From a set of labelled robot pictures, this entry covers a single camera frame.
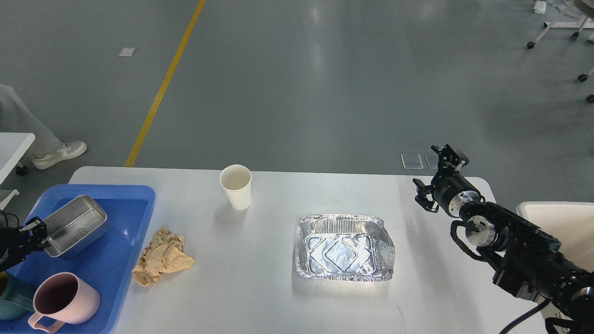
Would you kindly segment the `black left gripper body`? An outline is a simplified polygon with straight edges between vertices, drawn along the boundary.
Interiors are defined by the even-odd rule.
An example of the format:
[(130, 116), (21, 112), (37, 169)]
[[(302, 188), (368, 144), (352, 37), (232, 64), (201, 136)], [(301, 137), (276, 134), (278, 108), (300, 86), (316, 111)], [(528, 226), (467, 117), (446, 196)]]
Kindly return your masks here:
[(20, 264), (26, 258), (22, 247), (26, 241), (24, 235), (19, 234), (20, 227), (0, 227), (0, 269), (8, 270)]

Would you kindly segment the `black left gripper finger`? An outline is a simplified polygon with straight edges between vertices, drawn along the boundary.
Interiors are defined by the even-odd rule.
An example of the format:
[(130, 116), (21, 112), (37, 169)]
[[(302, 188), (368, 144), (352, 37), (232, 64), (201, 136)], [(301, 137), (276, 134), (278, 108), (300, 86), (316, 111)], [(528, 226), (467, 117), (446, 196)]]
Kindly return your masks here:
[(49, 247), (50, 245), (51, 242), (47, 241), (46, 238), (39, 239), (31, 237), (27, 241), (25, 241), (23, 246), (23, 252), (26, 256), (28, 256), (30, 254), (33, 254), (34, 252), (43, 251), (44, 249), (47, 249), (47, 247)]
[(47, 225), (39, 217), (33, 217), (19, 228), (19, 234), (28, 238), (47, 239)]

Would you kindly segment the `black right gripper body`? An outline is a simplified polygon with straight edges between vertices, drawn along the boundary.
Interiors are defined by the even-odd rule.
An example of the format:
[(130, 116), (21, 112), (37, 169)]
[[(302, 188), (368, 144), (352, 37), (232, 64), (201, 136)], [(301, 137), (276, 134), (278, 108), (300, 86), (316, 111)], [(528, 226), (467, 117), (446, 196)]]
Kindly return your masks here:
[(450, 177), (436, 175), (432, 184), (433, 200), (452, 218), (460, 218), (464, 205), (481, 201), (482, 198), (479, 190), (460, 174)]

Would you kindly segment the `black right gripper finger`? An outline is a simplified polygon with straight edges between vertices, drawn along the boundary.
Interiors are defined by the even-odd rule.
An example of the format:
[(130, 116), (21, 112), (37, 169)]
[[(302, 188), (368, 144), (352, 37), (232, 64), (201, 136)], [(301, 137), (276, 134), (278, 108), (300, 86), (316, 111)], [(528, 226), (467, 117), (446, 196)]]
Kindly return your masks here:
[(413, 178), (413, 183), (416, 186), (416, 196), (414, 201), (420, 205), (425, 211), (437, 213), (439, 211), (439, 204), (434, 199), (429, 199), (428, 196), (433, 194), (435, 185), (425, 185), (422, 180)]
[(452, 177), (469, 163), (462, 150), (446, 144), (443, 147), (432, 145), (431, 150), (438, 155), (438, 168), (435, 177)]

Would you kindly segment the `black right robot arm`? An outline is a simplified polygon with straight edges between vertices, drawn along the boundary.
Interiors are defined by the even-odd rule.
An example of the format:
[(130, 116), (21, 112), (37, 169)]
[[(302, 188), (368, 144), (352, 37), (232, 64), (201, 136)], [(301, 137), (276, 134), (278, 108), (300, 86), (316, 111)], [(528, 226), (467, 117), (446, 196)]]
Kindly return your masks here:
[(438, 157), (429, 184), (414, 179), (415, 201), (427, 212), (443, 209), (452, 218), (450, 237), (473, 260), (494, 269), (493, 283), (515, 298), (538, 302), (502, 329), (517, 325), (554, 305), (564, 318), (548, 317), (545, 329), (556, 334), (591, 334), (593, 330), (593, 273), (579, 268), (560, 251), (562, 243), (539, 226), (503, 206), (486, 201), (460, 173), (467, 156), (448, 144), (431, 146)]

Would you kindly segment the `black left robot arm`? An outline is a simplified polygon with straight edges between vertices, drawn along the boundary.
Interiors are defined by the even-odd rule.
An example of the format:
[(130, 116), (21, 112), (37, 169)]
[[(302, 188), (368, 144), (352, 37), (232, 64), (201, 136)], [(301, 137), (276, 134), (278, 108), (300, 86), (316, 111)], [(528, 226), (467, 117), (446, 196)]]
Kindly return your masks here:
[(33, 217), (24, 226), (0, 229), (0, 270), (6, 271), (25, 261), (26, 257), (49, 247), (47, 225)]

